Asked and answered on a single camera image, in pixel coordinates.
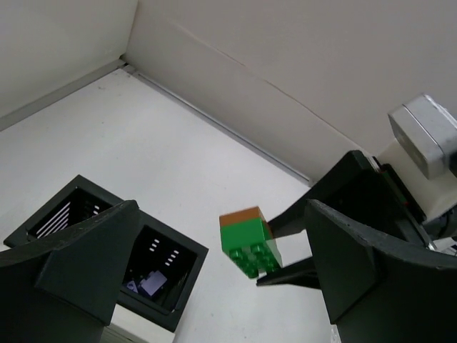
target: black plastic part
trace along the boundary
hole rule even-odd
[[[457,237],[457,207],[423,225],[433,239]]]
[[[452,154],[449,159],[449,170],[457,177],[457,153]]]
[[[312,257],[290,264],[274,274],[267,274],[257,280],[257,286],[271,286],[275,284],[293,284],[295,286],[313,289],[321,288]]]
[[[456,257],[367,227],[316,200],[306,207],[305,222],[343,343],[455,341]],[[332,237],[338,241],[330,247]]]
[[[421,208],[395,171],[388,164],[374,169],[361,151],[348,152],[297,202],[272,219],[268,224],[275,237],[295,234],[306,228],[304,211],[309,199],[317,199],[357,222],[418,246],[428,247],[432,242],[418,222],[425,217]],[[278,283],[305,282],[301,279],[303,275],[299,275],[298,280],[285,277],[287,270],[285,267],[270,273],[265,280],[269,284],[275,284],[275,279]],[[261,279],[258,285],[266,284]]]
[[[50,233],[97,215],[120,202],[122,199],[77,176],[6,238],[5,244],[16,247],[38,237],[41,240]],[[159,268],[167,281],[152,297],[137,294],[123,285],[118,304],[174,332],[208,249],[145,212],[140,213],[141,232],[125,269],[123,284],[131,280],[139,282],[149,272]]]
[[[139,220],[138,205],[128,201],[0,253],[1,341],[98,343],[111,322]]]
[[[303,210],[308,199],[320,199],[325,202],[371,171],[373,171],[373,167],[361,151],[348,152],[305,195],[285,212],[268,222],[273,236],[279,238],[302,232],[305,229]]]

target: lego brick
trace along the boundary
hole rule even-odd
[[[221,227],[226,227],[228,225],[238,224],[255,218],[260,218],[264,222],[266,221],[261,210],[258,207],[251,207],[250,209],[244,209],[243,211],[233,212],[220,216],[219,224]]]
[[[221,227],[222,250],[225,252],[272,238],[260,218]]]
[[[249,278],[273,272],[282,265],[271,230],[259,212],[249,209],[241,216],[220,221],[225,224],[221,226],[222,250]]]

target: black box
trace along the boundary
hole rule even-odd
[[[120,202],[122,199],[78,175],[4,243],[17,247],[82,222]],[[174,332],[208,249],[147,213],[141,212],[141,217],[143,229],[132,249],[118,304]],[[152,297],[125,286],[157,270],[167,281]]]

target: white tabletop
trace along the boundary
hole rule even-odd
[[[1,240],[81,174],[210,249],[175,342],[330,341],[320,291],[257,288],[221,251],[220,214],[270,219],[308,187],[124,71],[0,132],[0,166]],[[278,247],[311,254],[305,233]]]

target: box opening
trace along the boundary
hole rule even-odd
[[[75,189],[30,228],[27,237],[29,240],[46,237],[110,207],[83,189]],[[144,226],[132,249],[121,289],[141,302],[153,302],[159,311],[168,314],[176,306],[195,261],[195,253]]]

